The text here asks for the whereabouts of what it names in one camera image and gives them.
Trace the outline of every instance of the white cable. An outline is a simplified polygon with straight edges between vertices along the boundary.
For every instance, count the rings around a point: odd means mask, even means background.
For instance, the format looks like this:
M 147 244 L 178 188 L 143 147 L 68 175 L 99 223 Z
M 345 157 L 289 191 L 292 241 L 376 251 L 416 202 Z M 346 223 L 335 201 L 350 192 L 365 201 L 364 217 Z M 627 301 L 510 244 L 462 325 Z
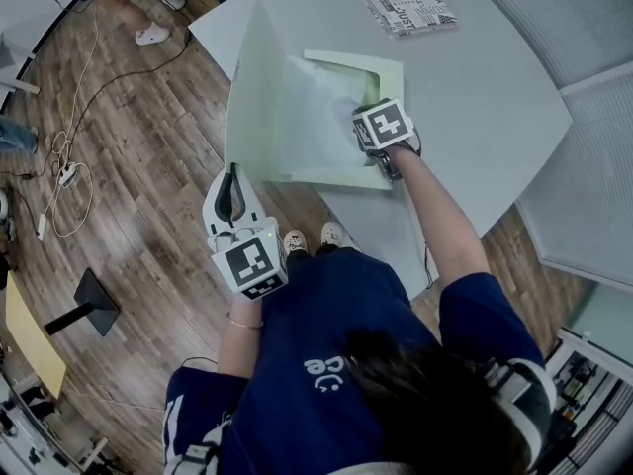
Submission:
M 81 87 L 81 82 L 83 81 L 83 76 L 85 75 L 86 70 L 88 70 L 88 66 L 90 65 L 90 61 L 92 61 L 92 56 L 93 56 L 93 54 L 95 52 L 95 49 L 97 48 L 97 43 L 99 42 L 99 27 L 98 27 L 98 24 L 97 24 L 97 8 L 98 8 L 98 6 L 97 6 L 96 0 L 94 0 L 93 5 L 95 6 L 94 13 L 93 13 L 93 21 L 94 21 L 94 28 L 95 28 L 95 42 L 92 45 L 92 49 L 90 49 L 90 55 L 88 56 L 88 61 L 86 61 L 86 64 L 83 67 L 83 70 L 81 71 L 81 75 L 79 76 L 79 81 L 77 82 L 77 88 L 75 90 L 75 94 L 72 97 L 72 111 L 70 112 L 70 121 L 68 122 L 68 128 L 65 131 L 61 131 L 61 132 L 57 133 L 57 135 L 54 137 L 54 139 L 52 140 L 52 143 L 50 145 L 51 146 L 51 152 L 57 156 L 58 169 L 57 169 L 57 175 L 55 176 L 55 187 L 54 187 L 54 189 L 52 191 L 52 196 L 50 197 L 50 200 L 48 201 L 46 209 L 43 212 L 43 216 L 46 216 L 46 213 L 48 212 L 48 210 L 50 208 L 52 208 L 52 212 L 51 212 L 51 215 L 50 215 L 50 217 L 52 218 L 52 227 L 53 227 L 55 233 L 60 238 L 68 238 L 69 236 L 72 236 L 77 231 L 79 231 L 79 229 L 81 229 L 81 226 L 83 226 L 83 223 L 86 221 L 86 219 L 88 218 L 88 214 L 90 213 L 90 207 L 92 206 L 92 198 L 94 196 L 94 186 L 92 184 L 92 174 L 90 173 L 90 168 L 83 162 L 71 162 L 70 161 L 70 152 L 71 152 L 72 142 L 68 138 L 68 136 L 70 135 L 70 131 L 72 130 L 73 121 L 75 119 L 75 109 L 77 107 L 77 96 L 79 95 L 79 88 Z M 55 149 L 55 143 L 57 142 L 57 139 L 60 136 L 63 136 L 63 144 L 61 145 L 61 149 L 59 151 L 57 151 Z M 66 185 L 62 185 L 59 182 L 59 178 L 61 177 L 62 171 L 64 169 L 68 169 L 68 167 L 70 167 L 70 166 L 74 166 L 76 169 L 78 169 L 80 166 L 84 166 L 86 168 L 86 170 L 88 171 L 88 179 L 90 180 L 90 200 L 88 201 L 88 208 L 86 209 L 86 213 L 84 214 L 83 218 L 81 219 L 81 222 L 79 222 L 79 225 L 77 227 L 75 227 L 72 231 L 70 231 L 69 233 L 61 234 L 57 230 L 57 224 L 55 222 L 55 213 L 57 211 L 57 199 L 59 197 L 59 192 L 61 192 L 61 188 L 66 189 L 66 188 L 70 187 L 75 182 L 75 179 L 76 179 L 77 174 L 78 174 L 78 170 L 75 172 L 74 177 Z

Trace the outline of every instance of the white chair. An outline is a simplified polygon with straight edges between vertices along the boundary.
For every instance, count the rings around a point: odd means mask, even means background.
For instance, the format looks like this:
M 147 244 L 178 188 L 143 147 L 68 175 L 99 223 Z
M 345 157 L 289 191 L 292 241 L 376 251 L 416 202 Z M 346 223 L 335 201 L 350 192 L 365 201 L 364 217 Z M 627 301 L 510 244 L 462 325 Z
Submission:
M 36 57 L 29 50 L 26 50 L 13 43 L 13 41 L 7 39 L 2 31 L 0 31 L 0 86 L 4 86 L 12 92 L 16 91 L 16 88 L 19 88 L 30 93 L 40 93 L 39 86 L 20 81 L 15 78 L 15 74 L 9 74 L 12 70 L 10 67 L 15 65 L 15 61 L 11 53 L 18 56 L 26 56 L 30 59 L 35 59 Z

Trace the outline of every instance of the white table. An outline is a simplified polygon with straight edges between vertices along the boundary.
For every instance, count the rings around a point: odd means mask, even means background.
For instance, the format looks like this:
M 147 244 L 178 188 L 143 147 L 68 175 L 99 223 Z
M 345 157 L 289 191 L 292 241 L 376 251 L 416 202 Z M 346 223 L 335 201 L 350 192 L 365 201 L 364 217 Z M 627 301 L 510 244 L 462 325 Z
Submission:
M 228 0 L 191 25 L 229 78 L 256 0 Z M 459 28 L 390 39 L 361 0 L 262 0 L 288 54 L 306 48 L 405 66 L 406 110 L 423 156 L 482 236 L 571 124 L 530 47 L 491 0 L 445 0 Z M 363 250 L 391 264 L 410 297 L 426 285 L 401 192 L 317 186 Z

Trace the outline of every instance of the wrist strap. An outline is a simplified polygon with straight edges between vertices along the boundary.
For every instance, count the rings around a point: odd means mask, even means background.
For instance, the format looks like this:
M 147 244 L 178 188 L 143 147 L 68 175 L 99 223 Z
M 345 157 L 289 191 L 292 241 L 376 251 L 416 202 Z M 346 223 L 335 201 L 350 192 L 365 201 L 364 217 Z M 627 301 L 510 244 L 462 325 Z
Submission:
M 264 327 L 264 323 L 263 321 L 259 321 L 259 326 L 247 326 L 246 324 L 242 324 L 234 319 L 232 319 L 230 317 L 230 313 L 227 312 L 226 313 L 226 318 L 228 319 L 229 322 L 231 322 L 232 324 L 238 326 L 239 328 L 245 328 L 245 329 L 253 329 L 253 330 L 260 330 L 261 328 Z

